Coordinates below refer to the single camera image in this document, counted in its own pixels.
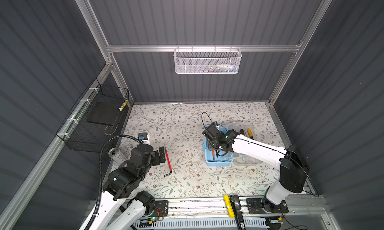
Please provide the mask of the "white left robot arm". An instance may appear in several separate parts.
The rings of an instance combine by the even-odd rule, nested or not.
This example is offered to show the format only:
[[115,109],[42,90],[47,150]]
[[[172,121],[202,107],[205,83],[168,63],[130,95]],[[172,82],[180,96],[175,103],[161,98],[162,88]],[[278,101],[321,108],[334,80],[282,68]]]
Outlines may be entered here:
[[128,135],[112,137],[102,146],[100,153],[105,153],[107,145],[119,138],[131,139],[138,145],[132,149],[130,159],[122,162],[116,170],[105,175],[102,169],[99,170],[98,197],[80,227],[82,230],[135,229],[138,220],[150,225],[165,217],[164,210],[156,207],[155,197],[148,192],[141,191],[132,199],[129,196],[139,187],[152,166],[165,162],[166,148],[154,150],[149,135],[139,133],[136,138]]

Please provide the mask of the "red handled tool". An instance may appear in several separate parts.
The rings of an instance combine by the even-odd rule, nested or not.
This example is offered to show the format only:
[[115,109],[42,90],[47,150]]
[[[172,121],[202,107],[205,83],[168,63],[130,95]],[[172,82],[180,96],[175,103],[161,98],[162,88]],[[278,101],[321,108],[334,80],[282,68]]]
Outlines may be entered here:
[[165,174],[164,177],[168,177],[172,174],[173,172],[173,169],[172,169],[172,165],[171,165],[171,161],[170,161],[170,158],[169,158],[169,155],[168,155],[168,151],[167,151],[167,148],[164,147],[164,151],[165,151],[165,155],[166,155],[166,159],[167,159],[167,163],[168,163],[168,166],[169,166],[169,173]]

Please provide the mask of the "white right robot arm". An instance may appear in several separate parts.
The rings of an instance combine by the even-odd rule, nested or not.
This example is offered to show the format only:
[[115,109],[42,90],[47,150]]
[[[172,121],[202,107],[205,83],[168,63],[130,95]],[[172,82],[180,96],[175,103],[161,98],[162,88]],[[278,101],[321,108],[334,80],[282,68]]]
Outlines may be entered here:
[[298,148],[292,145],[288,148],[274,147],[234,130],[223,133],[214,123],[205,127],[203,135],[215,150],[246,155],[277,171],[280,176],[268,187],[262,199],[264,206],[278,206],[288,195],[303,192],[309,167]]

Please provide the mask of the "orange handled screwdriver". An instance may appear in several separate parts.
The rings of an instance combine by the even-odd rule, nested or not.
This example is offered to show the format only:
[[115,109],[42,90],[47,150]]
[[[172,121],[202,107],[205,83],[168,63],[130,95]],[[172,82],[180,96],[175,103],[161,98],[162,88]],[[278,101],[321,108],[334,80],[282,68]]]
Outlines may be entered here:
[[253,139],[254,139],[254,136],[253,136],[253,133],[252,133],[251,129],[247,129],[247,133],[248,133],[249,138],[250,138],[251,140],[253,140]]

